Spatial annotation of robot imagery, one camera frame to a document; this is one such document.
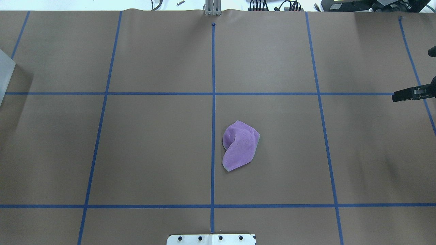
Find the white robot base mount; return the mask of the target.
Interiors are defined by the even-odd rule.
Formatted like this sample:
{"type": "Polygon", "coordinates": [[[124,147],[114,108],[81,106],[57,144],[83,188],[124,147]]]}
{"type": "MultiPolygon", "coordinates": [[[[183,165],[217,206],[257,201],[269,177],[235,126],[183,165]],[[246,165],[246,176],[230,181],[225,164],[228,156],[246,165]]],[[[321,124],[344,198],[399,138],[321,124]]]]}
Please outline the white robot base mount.
{"type": "Polygon", "coordinates": [[[174,234],[167,245],[256,245],[254,234],[174,234]]]}

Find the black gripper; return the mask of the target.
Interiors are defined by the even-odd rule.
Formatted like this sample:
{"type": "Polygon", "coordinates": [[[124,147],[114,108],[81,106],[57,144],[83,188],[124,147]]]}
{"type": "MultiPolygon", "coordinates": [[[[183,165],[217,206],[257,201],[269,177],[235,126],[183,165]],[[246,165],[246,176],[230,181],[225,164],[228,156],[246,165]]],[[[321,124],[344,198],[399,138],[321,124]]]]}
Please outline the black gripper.
{"type": "Polygon", "coordinates": [[[436,97],[436,76],[428,86],[416,86],[394,92],[391,96],[392,102],[402,102],[407,100],[422,100],[436,97]]]}

